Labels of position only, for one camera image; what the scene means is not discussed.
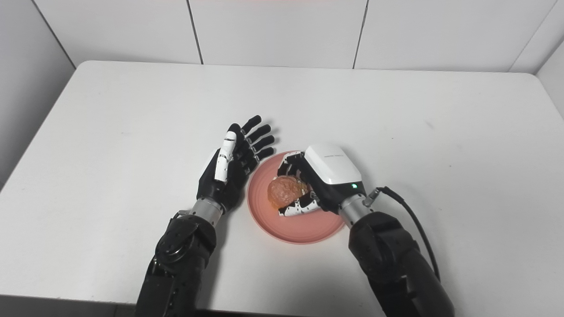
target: robot finger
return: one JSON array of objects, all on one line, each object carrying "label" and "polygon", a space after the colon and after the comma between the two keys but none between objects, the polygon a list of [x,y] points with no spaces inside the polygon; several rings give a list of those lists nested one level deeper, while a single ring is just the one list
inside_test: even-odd
[{"label": "robot finger", "polygon": [[257,167],[258,163],[261,160],[265,159],[266,157],[273,155],[274,149],[272,147],[267,147],[267,148],[263,149],[262,151],[260,151],[256,154],[254,154],[251,151],[249,151],[249,152],[252,153],[253,155],[251,156],[251,158],[249,158],[249,159],[247,159],[243,162],[243,164],[244,164],[243,169],[245,170],[245,173],[247,175],[254,171],[254,169]]},{"label": "robot finger", "polygon": [[261,127],[259,127],[255,132],[249,134],[247,136],[247,142],[249,142],[249,144],[253,144],[256,140],[262,138],[263,136],[265,136],[267,133],[269,133],[272,130],[272,128],[270,128],[270,125],[263,125]]},{"label": "robot finger", "polygon": [[270,144],[273,143],[274,143],[274,136],[269,135],[267,137],[260,139],[258,142],[254,143],[253,145],[251,145],[251,149],[253,149],[253,152],[258,153],[258,151],[262,150],[263,147],[269,146]]},{"label": "robot finger", "polygon": [[319,205],[315,200],[315,193],[310,191],[300,198],[294,200],[291,204],[286,207],[278,209],[280,216],[289,217],[293,215],[301,215],[311,213],[319,209]]},{"label": "robot finger", "polygon": [[302,152],[289,152],[284,155],[280,166],[278,167],[278,176],[282,175],[293,175],[296,176],[299,169],[299,158],[302,156]]},{"label": "robot finger", "polygon": [[259,115],[256,115],[247,121],[245,125],[240,129],[243,135],[247,135],[254,127],[256,127],[259,123],[261,123],[262,118]]}]

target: bread roll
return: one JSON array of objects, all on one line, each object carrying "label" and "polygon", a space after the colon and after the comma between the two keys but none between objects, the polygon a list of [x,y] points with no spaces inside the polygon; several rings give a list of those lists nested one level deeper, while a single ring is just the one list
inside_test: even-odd
[{"label": "bread roll", "polygon": [[307,193],[307,185],[294,176],[280,176],[268,185],[268,200],[276,209],[286,207]]}]

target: robotic hand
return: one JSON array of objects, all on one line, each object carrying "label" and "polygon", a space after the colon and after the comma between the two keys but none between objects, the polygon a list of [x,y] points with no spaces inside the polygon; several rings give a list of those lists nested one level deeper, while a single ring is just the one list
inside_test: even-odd
[{"label": "robotic hand", "polygon": [[[368,277],[388,317],[452,317],[454,308],[439,281],[433,252],[419,221],[405,201],[387,187],[366,194],[356,166],[342,149],[328,144],[284,157],[278,175],[295,175],[312,188],[280,213],[292,215],[321,207],[338,214],[350,228],[349,249]],[[415,221],[435,274],[417,242],[399,221],[370,208],[380,192],[402,204]]]},{"label": "robotic hand", "polygon": [[201,276],[216,246],[215,225],[240,201],[248,175],[274,153],[261,117],[232,124],[200,178],[192,210],[179,211],[158,241],[137,299],[136,317],[194,316]]}]

